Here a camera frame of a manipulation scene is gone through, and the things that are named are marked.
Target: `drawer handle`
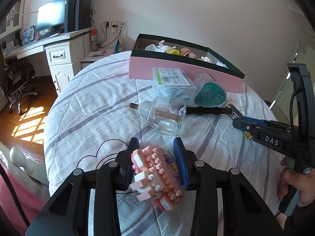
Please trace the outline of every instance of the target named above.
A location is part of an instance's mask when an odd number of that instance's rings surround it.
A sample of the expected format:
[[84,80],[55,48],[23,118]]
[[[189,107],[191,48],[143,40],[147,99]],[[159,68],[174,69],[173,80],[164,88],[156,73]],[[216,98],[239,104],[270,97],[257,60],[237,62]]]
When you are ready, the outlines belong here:
[[60,56],[53,55],[53,58],[58,58],[58,57],[61,57],[61,56],[63,56],[63,55],[62,54]]
[[58,89],[56,89],[56,85],[55,85],[55,83],[57,83],[57,82],[56,82],[56,81],[54,81],[55,90],[57,91]]

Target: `clear plastic box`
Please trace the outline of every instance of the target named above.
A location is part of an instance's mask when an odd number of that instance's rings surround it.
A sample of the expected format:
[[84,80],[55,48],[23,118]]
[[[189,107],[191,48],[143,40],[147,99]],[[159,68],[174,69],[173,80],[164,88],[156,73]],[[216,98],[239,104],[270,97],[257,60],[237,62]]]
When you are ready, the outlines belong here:
[[158,97],[172,96],[185,100],[187,106],[194,104],[197,87],[183,69],[155,67],[153,76]]

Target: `barcode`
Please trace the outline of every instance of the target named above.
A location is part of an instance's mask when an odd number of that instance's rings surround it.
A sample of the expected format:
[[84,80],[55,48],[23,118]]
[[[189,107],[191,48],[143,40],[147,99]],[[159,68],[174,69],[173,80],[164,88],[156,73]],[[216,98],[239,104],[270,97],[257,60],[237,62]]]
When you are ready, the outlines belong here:
[[163,81],[165,83],[170,83],[171,82],[170,79],[168,77],[166,77],[166,76],[162,76],[162,78],[163,78]]

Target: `white desk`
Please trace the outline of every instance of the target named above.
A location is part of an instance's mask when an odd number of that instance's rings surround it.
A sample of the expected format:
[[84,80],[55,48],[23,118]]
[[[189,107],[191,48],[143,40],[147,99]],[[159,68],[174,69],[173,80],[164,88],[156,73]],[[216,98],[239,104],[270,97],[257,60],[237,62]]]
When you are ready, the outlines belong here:
[[59,42],[59,41],[64,41],[68,39],[72,39],[75,36],[78,36],[80,34],[84,34],[86,32],[89,32],[89,28],[85,28],[82,30],[74,31],[74,32],[69,32],[69,33],[63,33],[61,35],[57,35],[54,37],[46,37],[37,41],[30,42],[26,45],[23,45],[12,52],[7,52],[5,54],[5,58],[9,59],[12,57],[17,57],[17,59],[30,56],[39,52],[44,51],[44,47],[48,44],[54,43],[54,42]]
[[81,60],[90,53],[89,28],[47,37],[5,54],[6,59],[21,59],[46,52],[47,62],[57,94],[82,70]]

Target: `human hand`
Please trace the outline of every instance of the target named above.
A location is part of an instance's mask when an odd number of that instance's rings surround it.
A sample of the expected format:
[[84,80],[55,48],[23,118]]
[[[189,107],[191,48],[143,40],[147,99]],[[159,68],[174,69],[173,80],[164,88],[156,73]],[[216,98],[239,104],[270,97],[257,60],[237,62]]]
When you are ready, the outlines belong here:
[[[286,157],[280,162],[281,166],[286,166]],[[289,192],[288,184],[293,185],[300,190],[300,201],[298,207],[305,207],[311,204],[315,199],[315,169],[311,169],[308,174],[301,174],[294,170],[284,168],[280,175],[280,184],[277,195],[283,198]]]

